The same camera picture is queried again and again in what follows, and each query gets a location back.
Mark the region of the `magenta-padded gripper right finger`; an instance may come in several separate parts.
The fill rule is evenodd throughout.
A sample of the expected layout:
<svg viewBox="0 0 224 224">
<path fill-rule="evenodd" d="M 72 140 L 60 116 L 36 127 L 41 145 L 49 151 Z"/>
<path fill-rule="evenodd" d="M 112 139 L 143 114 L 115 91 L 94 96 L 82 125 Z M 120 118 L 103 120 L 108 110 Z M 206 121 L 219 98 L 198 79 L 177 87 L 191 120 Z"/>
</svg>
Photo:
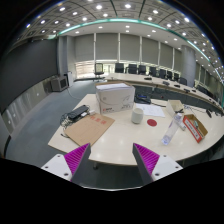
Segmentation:
<svg viewBox="0 0 224 224">
<path fill-rule="evenodd" d="M 135 157 L 144 185 L 182 169 L 182 167 L 168 155 L 159 155 L 137 143 L 133 144 L 132 153 Z"/>
</svg>

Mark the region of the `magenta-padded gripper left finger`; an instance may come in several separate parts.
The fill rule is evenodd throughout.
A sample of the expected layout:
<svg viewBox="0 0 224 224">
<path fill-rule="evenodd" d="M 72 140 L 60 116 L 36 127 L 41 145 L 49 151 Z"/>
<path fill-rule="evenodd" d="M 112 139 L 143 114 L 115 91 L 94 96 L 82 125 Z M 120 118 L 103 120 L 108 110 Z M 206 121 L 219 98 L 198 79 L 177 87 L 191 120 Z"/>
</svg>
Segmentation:
<svg viewBox="0 0 224 224">
<path fill-rule="evenodd" d="M 79 146 L 66 155 L 56 154 L 42 169 L 65 180 L 80 185 L 91 153 L 89 143 Z"/>
</svg>

